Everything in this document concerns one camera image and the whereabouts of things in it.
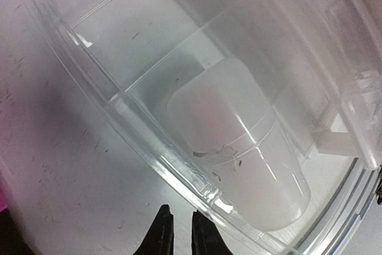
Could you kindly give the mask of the clear organizer drawer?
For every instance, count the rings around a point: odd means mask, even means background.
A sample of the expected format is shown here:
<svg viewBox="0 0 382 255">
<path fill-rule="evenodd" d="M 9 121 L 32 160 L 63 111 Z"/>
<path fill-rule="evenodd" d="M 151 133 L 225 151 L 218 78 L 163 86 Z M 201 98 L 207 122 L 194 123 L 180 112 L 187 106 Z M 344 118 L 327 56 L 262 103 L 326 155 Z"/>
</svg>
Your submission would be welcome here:
<svg viewBox="0 0 382 255">
<path fill-rule="evenodd" d="M 26 0 L 55 56 L 123 141 L 240 247 L 289 254 L 354 158 L 381 169 L 381 31 L 372 0 Z M 274 108 L 310 188 L 276 231 L 251 226 L 196 162 L 167 109 L 224 59 Z"/>
</svg>

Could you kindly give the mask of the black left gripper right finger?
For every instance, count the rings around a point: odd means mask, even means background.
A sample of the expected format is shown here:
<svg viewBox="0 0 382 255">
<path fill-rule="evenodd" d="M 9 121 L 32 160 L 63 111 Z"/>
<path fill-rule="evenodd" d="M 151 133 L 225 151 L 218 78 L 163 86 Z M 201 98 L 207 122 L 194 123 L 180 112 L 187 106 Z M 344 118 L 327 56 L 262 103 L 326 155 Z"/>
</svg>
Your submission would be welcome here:
<svg viewBox="0 0 382 255">
<path fill-rule="evenodd" d="M 230 254 L 215 224 L 199 211 L 192 216 L 191 247 L 193 255 Z"/>
</svg>

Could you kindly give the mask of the white cosmetic bottle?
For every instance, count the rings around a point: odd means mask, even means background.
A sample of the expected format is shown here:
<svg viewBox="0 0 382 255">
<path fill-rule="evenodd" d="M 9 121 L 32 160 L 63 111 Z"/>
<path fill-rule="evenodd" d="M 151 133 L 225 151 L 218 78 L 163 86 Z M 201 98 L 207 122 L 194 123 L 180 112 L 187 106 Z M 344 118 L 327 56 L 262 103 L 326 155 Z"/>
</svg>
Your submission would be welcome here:
<svg viewBox="0 0 382 255">
<path fill-rule="evenodd" d="M 251 226 L 276 231 L 307 210 L 310 188 L 292 144 L 240 60 L 194 77 L 167 109 L 192 157 Z"/>
</svg>

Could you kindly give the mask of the pink cartoon suitcase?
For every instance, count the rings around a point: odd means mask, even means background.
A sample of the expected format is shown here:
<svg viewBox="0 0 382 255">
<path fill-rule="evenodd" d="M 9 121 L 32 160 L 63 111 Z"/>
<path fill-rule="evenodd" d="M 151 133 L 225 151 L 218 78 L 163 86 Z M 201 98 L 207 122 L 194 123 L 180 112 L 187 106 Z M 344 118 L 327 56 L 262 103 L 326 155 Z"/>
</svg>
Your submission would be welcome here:
<svg viewBox="0 0 382 255">
<path fill-rule="evenodd" d="M 0 212 L 3 212 L 8 207 L 7 199 L 5 196 L 5 186 L 4 186 L 4 178 L 1 176 L 0 181 Z"/>
</svg>

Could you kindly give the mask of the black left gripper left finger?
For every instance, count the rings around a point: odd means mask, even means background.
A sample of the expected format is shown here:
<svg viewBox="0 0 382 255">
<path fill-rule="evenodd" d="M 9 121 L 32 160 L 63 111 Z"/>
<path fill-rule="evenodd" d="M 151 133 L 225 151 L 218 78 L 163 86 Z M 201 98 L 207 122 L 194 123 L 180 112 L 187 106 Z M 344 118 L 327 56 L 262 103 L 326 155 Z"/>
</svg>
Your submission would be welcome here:
<svg viewBox="0 0 382 255">
<path fill-rule="evenodd" d="M 169 205 L 164 204 L 158 210 L 140 245 L 140 254 L 174 254 L 174 217 Z"/>
</svg>

